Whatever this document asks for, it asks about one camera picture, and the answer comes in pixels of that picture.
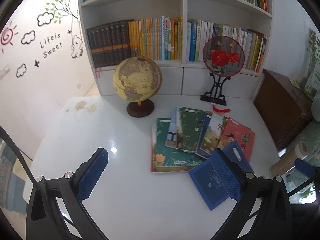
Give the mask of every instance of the globe base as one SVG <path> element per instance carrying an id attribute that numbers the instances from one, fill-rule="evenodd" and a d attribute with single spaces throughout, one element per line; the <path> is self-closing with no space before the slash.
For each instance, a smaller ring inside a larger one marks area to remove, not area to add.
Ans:
<path id="1" fill-rule="evenodd" d="M 131 102 L 127 106 L 128 114 L 137 118 L 151 114 L 154 109 L 155 105 L 150 99 L 142 101 L 140 105 L 138 105 L 138 103 Z"/>

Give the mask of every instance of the table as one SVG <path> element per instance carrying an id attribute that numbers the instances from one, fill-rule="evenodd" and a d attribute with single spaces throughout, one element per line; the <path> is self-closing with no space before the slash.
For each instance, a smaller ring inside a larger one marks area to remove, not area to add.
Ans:
<path id="1" fill-rule="evenodd" d="M 174 106 L 202 110 L 212 106 L 199 96 L 159 95 L 152 101 L 154 112 L 138 119 L 127 114 L 128 102 L 117 95 L 71 98 L 41 142 L 31 171 L 35 177 L 61 178 L 103 147 L 108 150 L 109 163 L 83 204 L 109 239 L 210 239 L 236 201 L 227 199 L 210 211 L 187 172 L 151 173 L 150 158 L 151 125 L 157 117 L 169 118 Z M 79 102 L 85 102 L 82 109 Z M 256 176 L 269 177 L 268 170 L 279 157 L 257 109 L 247 98 L 227 98 L 227 104 L 231 112 L 226 116 L 256 133 L 250 161 Z M 117 148 L 116 153 L 111 152 L 112 147 Z M 27 181 L 26 201 L 31 189 Z M 67 213 L 62 201 L 59 205 Z"/>

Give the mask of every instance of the fan stand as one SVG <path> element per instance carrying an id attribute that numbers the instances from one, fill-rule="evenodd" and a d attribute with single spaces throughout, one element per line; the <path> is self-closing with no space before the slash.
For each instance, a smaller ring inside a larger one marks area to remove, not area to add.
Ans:
<path id="1" fill-rule="evenodd" d="M 213 77 L 213 86 L 212 86 L 212 88 L 211 88 L 211 90 L 209 92 L 208 91 L 205 92 L 204 95 L 202 95 L 200 97 L 200 100 L 201 101 L 211 102 L 211 103 L 216 103 L 216 104 L 219 104 L 219 105 L 222 105 L 222 106 L 226 106 L 227 102 L 226 102 L 226 97 L 224 95 L 222 95 L 222 86 L 223 86 L 223 84 L 224 84 L 224 82 L 226 80 L 230 80 L 231 78 L 230 77 L 226 77 L 222 82 L 220 82 L 221 81 L 221 76 L 219 76 L 218 77 L 218 81 L 216 82 L 214 74 L 210 73 L 210 76 Z"/>

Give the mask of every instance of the globe stand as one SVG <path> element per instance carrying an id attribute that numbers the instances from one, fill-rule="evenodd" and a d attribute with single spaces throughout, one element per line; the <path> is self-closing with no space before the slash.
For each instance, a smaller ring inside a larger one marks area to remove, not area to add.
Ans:
<path id="1" fill-rule="evenodd" d="M 222 86 L 226 80 L 230 80 L 231 78 L 226 77 L 222 82 L 220 82 L 221 76 L 219 76 L 218 81 L 216 82 L 214 74 L 210 73 L 210 76 L 213 77 L 213 86 L 210 91 L 205 92 L 204 95 L 200 97 L 200 100 L 226 106 L 227 102 L 226 102 L 226 97 L 222 95 Z"/>
<path id="2" fill-rule="evenodd" d="M 127 106 L 127 113 L 132 117 L 141 118 L 151 114 L 154 109 L 154 103 L 150 99 L 146 99 L 138 103 L 129 103 Z"/>

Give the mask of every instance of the dark green book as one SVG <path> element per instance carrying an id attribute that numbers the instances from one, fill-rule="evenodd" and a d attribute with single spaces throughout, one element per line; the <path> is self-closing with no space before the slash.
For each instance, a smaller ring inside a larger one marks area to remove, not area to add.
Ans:
<path id="1" fill-rule="evenodd" d="M 151 172 L 188 171 L 202 163 L 202 158 L 194 153 L 165 146 L 170 118 L 158 118 L 152 127 Z"/>
<path id="2" fill-rule="evenodd" d="M 196 152 L 199 141 L 205 111 L 182 107 L 180 108 L 183 150 L 186 152 Z"/>

